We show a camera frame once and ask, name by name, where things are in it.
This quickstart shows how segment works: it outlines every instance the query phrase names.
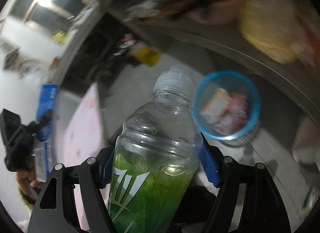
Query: plastic bottle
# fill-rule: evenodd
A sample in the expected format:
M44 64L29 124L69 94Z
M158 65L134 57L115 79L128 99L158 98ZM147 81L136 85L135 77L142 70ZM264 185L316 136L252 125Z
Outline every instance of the plastic bottle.
M119 233L166 232L198 167L203 143L190 113L195 82L184 66L156 81L116 141L108 210Z

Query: wire mesh basket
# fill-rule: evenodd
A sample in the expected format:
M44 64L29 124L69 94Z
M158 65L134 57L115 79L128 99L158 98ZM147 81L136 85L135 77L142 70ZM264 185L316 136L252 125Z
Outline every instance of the wire mesh basket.
M240 130L230 135L223 135L217 132L212 127L212 124L208 123L200 114L206 103L219 88L223 88L227 92L234 92L240 89L247 91L248 122ZM199 84L192 113L200 131L204 135L230 146L242 146L250 143L258 133L260 108L259 92L249 78L235 71L217 71L206 76Z

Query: metal screw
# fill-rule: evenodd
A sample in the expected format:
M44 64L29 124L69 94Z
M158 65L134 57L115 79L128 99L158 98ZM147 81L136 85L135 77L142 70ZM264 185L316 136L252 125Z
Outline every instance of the metal screw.
M56 170L60 170L62 168L62 164L58 163L54 168Z
M96 158L90 157L90 158L87 160L87 163L88 163L88 164L93 164L93 163L95 163L95 161L96 161Z
M260 170L263 170L265 168L265 165L263 163L258 163L257 164L257 167L260 169Z
M231 163L233 161L233 159L230 157L230 156L225 156L223 158L223 160L226 162L226 163Z

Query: window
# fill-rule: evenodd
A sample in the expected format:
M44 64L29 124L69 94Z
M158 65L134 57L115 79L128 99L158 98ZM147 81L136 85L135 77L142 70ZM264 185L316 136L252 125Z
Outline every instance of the window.
M85 5L83 0L16 0L11 15L52 37L67 33Z

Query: blue rim of trash bin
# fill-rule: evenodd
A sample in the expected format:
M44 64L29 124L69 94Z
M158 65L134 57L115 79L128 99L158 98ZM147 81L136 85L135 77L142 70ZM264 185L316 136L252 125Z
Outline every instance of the blue rim of trash bin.
M206 131L206 129L204 129L201 125L201 122L198 119L198 115L199 113L197 112L197 107L198 107L198 98L200 96L200 93L202 92L202 90L207 86L208 83L210 83L212 80L214 80L217 77L220 76L237 76L238 78L241 78L242 80L244 80L250 91L252 92L252 97L253 97L253 102L254 104L251 106L251 114L249 116L249 121L245 124L244 127L242 127L239 131L237 131L234 134L230 134L227 136L218 136L218 135L213 135L209 132ZM193 116L199 126L200 131L206 135L209 136L210 138L216 139L216 140L221 140L221 141L230 141L230 140L234 140L237 139L245 134L247 134L248 132L250 132L250 130L256 125L256 123L259 120L259 116L260 116L260 108L261 108L261 99L260 99L260 95L258 92L257 87L255 86L255 84L245 75L242 75L236 71L217 71L214 73L211 73L209 75L207 75L198 85L197 91L196 91L196 97L195 97L195 103L194 103L194 107L192 109L192 113Z

